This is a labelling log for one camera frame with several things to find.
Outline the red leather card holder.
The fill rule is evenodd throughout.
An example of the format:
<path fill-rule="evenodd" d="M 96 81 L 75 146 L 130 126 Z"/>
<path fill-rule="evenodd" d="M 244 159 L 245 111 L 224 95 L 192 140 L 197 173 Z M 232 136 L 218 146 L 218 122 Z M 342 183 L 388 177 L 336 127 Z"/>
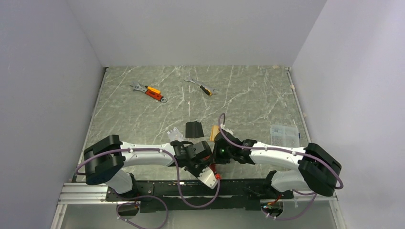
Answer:
<path fill-rule="evenodd" d="M 211 168 L 211 170 L 212 170 L 214 173 L 216 173 L 216 167 L 215 167 L 215 164 L 211 164 L 211 165 L 210 165 L 210 168 Z"/>

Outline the orange gold card stack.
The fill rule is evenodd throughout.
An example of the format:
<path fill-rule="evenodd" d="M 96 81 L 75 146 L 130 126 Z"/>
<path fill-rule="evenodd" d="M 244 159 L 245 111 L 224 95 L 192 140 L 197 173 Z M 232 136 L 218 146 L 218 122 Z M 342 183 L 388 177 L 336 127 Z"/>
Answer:
<path fill-rule="evenodd" d="M 216 136 L 220 133 L 219 126 L 213 125 L 211 128 L 210 138 L 209 141 L 214 142 Z"/>

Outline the black VIP card stack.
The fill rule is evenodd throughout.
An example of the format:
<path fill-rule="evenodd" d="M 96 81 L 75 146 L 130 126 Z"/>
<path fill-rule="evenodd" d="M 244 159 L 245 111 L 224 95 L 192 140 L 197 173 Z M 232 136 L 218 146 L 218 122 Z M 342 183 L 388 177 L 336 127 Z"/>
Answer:
<path fill-rule="evenodd" d="M 187 122 L 185 124 L 186 138 L 201 138 L 204 137 L 202 123 L 198 121 Z"/>

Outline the silver VIP card stack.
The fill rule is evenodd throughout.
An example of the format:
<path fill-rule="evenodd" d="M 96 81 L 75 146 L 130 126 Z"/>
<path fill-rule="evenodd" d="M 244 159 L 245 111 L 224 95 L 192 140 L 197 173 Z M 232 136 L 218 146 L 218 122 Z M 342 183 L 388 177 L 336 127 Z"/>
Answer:
<path fill-rule="evenodd" d="M 184 141 L 184 135 L 178 130 L 178 128 L 174 127 L 173 129 L 169 130 L 167 132 L 167 136 L 170 140 L 170 142 L 172 141 Z"/>

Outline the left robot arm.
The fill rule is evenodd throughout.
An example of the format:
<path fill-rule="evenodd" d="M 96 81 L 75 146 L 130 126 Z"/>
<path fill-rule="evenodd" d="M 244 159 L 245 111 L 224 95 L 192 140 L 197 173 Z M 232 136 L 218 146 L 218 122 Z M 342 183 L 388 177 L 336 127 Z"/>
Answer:
<path fill-rule="evenodd" d="M 123 168 L 159 165 L 184 168 L 208 188 L 218 181 L 210 168 L 211 148 L 206 141 L 196 144 L 189 141 L 171 141 L 162 145 L 137 145 L 121 141 L 118 135 L 109 135 L 84 150 L 87 185 L 106 184 L 124 200 L 137 194 L 135 177 Z"/>

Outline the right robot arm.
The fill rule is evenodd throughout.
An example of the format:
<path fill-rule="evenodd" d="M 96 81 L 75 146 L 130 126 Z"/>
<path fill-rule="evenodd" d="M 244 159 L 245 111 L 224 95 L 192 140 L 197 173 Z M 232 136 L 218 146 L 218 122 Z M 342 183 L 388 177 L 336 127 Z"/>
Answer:
<path fill-rule="evenodd" d="M 339 178 L 341 164 L 318 144 L 296 148 L 272 146 L 252 139 L 240 141 L 229 132 L 218 133 L 214 142 L 216 164 L 233 160 L 240 164 L 287 168 L 287 171 L 268 173 L 263 192 L 269 198 L 298 189 L 310 189 L 331 197 L 336 189 L 343 187 Z"/>

